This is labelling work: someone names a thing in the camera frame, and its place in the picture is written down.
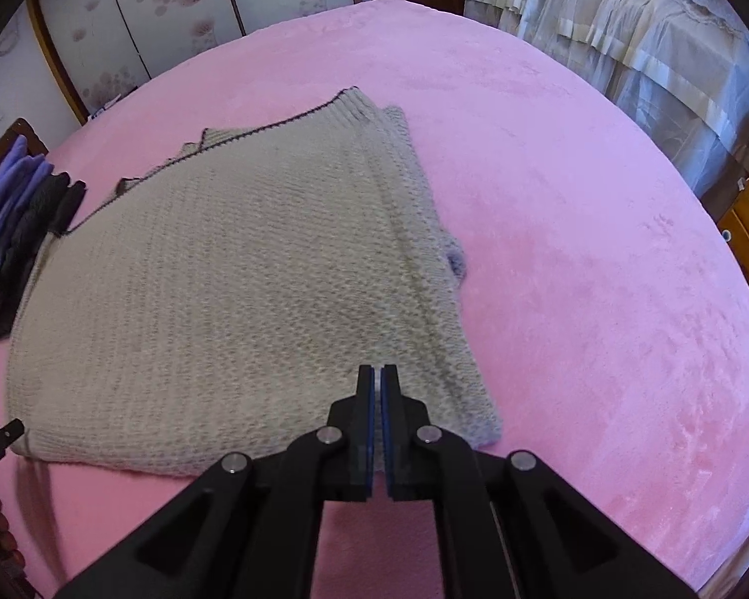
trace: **silver bolt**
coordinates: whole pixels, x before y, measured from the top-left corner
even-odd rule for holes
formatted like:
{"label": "silver bolt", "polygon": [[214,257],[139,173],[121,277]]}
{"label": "silver bolt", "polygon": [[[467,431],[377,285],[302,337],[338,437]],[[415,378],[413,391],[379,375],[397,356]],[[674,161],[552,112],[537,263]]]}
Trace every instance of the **silver bolt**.
{"label": "silver bolt", "polygon": [[228,453],[222,458],[222,468],[228,473],[237,473],[247,467],[247,458],[241,453]]}
{"label": "silver bolt", "polygon": [[416,430],[416,436],[425,443],[436,443],[443,433],[437,426],[422,426]]}
{"label": "silver bolt", "polygon": [[510,463],[517,470],[533,470],[537,463],[535,456],[526,450],[519,450],[510,456]]}
{"label": "silver bolt", "polygon": [[342,432],[336,426],[324,426],[316,430],[316,438],[324,444],[336,443],[341,436]]}

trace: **gray knitted garment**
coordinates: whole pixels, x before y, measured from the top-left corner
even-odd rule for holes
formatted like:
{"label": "gray knitted garment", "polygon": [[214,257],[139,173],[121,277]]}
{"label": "gray knitted garment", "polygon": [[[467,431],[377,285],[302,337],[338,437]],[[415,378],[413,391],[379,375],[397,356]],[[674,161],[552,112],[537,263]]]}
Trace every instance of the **gray knitted garment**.
{"label": "gray knitted garment", "polygon": [[200,474],[284,449],[386,362],[434,423],[495,441],[400,119],[345,90],[186,151],[48,240],[8,360],[14,450]]}

